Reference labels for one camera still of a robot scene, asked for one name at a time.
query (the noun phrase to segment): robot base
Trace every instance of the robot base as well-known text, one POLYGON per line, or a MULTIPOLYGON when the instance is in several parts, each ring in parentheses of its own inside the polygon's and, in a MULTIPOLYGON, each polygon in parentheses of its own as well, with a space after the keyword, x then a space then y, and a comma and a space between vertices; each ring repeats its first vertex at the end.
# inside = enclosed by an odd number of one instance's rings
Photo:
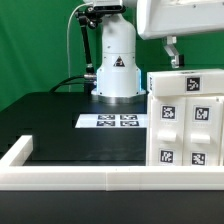
POLYGON ((109 104, 122 104, 122 103, 135 103, 142 102, 145 99, 145 91, 141 91, 139 95, 132 97, 107 97, 101 95, 92 94, 92 99, 95 101, 109 103, 109 104))

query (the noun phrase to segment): black tabletop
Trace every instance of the black tabletop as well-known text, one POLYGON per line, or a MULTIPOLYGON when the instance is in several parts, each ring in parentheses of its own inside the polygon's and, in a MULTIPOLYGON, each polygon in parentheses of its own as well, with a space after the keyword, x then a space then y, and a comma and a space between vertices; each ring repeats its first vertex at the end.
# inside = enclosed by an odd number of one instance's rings
MULTIPOLYGON (((82 93, 28 94, 0 113, 0 155, 32 134, 34 152, 25 165, 145 164, 146 129, 75 129, 80 113, 141 114, 146 102, 112 106, 82 93)), ((3 224, 221 224, 223 218, 223 191, 0 191, 3 224)))

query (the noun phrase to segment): white plastic edge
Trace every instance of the white plastic edge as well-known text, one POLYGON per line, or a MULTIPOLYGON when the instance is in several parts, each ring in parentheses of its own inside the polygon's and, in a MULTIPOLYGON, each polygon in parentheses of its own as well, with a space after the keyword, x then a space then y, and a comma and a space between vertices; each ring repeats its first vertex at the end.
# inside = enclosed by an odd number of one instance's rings
POLYGON ((17 166, 18 155, 32 151, 31 143, 31 136, 22 136, 0 160, 1 191, 224 190, 223 166, 17 166))

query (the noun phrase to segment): white box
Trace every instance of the white box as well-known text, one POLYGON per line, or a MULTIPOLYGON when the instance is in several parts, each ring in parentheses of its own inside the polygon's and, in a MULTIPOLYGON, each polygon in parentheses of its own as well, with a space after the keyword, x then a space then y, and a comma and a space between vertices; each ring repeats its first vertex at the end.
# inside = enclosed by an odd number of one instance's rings
POLYGON ((148 72, 147 78, 147 89, 156 97, 224 93, 222 69, 148 72))
POLYGON ((186 98, 183 165, 220 164, 222 116, 218 97, 186 98))
POLYGON ((182 165, 185 97, 152 98, 149 165, 182 165))

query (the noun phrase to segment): green background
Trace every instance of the green background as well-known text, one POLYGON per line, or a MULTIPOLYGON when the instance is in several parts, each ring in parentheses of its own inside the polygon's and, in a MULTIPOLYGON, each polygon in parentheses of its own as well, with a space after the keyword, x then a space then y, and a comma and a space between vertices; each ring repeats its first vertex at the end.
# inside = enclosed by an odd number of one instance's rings
MULTIPOLYGON (((49 89, 68 77, 66 32, 75 0, 1 0, 0 2, 0 110, 30 92, 49 89)), ((136 25, 135 11, 125 18, 136 25)), ((100 28, 89 31, 96 67, 101 64, 100 28)), ((71 74, 85 72, 85 58, 78 22, 70 36, 71 74)), ((185 69, 223 68, 224 32, 180 37, 178 50, 185 54, 185 69)), ((147 71, 172 70, 162 41, 137 37, 136 62, 147 71)), ((82 91, 82 86, 72 87, 82 91)))

